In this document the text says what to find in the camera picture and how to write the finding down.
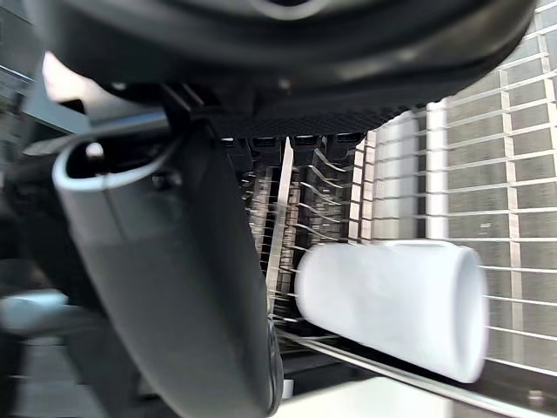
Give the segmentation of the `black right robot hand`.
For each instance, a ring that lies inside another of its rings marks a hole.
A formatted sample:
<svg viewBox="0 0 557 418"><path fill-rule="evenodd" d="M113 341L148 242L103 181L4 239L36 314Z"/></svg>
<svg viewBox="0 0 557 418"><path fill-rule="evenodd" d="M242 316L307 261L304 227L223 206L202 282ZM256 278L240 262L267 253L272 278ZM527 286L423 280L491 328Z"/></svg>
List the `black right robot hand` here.
<svg viewBox="0 0 557 418"><path fill-rule="evenodd" d="M267 417L282 364L236 171L346 152L518 46L533 1L29 1L70 71L168 127L95 131L52 179L124 345L183 417Z"/></svg>

